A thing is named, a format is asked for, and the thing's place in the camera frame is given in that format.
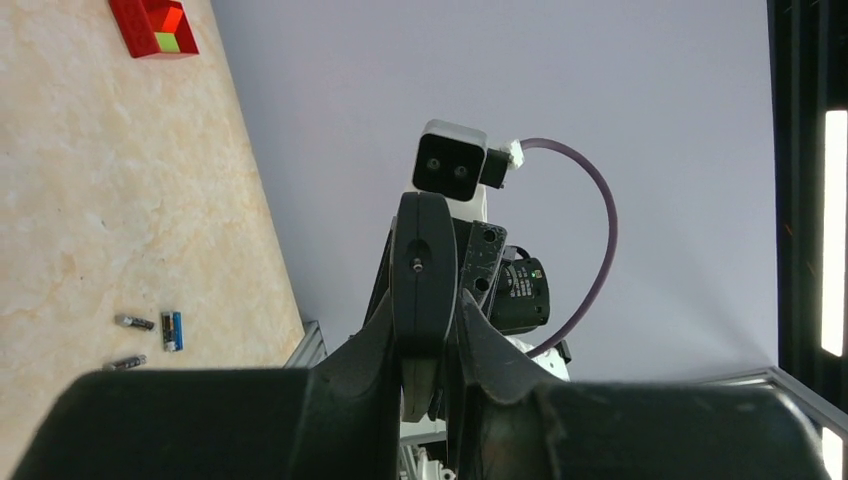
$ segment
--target red block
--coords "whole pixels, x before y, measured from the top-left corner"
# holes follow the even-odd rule
[[[133,58],[197,55],[185,11],[174,0],[109,0]]]

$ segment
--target aa battery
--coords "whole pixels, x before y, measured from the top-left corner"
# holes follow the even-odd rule
[[[162,312],[162,344],[166,352],[183,349],[183,325],[180,312]]]
[[[147,363],[147,355],[136,355],[134,357],[124,358],[115,362],[109,362],[103,365],[103,370],[129,370],[130,368],[139,367]]]
[[[150,320],[145,320],[143,318],[138,317],[130,317],[128,315],[119,315],[116,317],[116,321],[118,325],[122,325],[124,327],[137,328],[139,330],[150,331],[156,327],[156,324],[151,322]]]

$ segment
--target white light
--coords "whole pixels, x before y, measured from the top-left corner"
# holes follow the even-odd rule
[[[829,428],[822,429],[824,469],[833,480],[842,480],[842,439]]]
[[[848,183],[848,111],[825,114],[824,232],[821,346],[842,356],[845,322],[845,203]]]

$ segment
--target gray wall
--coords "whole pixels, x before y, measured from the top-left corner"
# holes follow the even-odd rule
[[[498,143],[559,139],[609,180],[620,249],[569,337],[575,379],[774,363],[765,2],[213,3],[299,307],[330,349],[361,325],[418,135],[442,118]],[[606,218],[553,154],[507,181],[489,220],[548,270],[539,341],[588,289]]]

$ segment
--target beige tabletop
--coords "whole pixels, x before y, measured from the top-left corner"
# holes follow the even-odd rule
[[[178,60],[131,58],[106,0],[11,3],[0,6],[3,477],[56,395],[105,361],[282,365],[303,336],[208,0],[183,2],[200,55]],[[163,310],[182,312],[182,352],[113,320],[158,323]]]

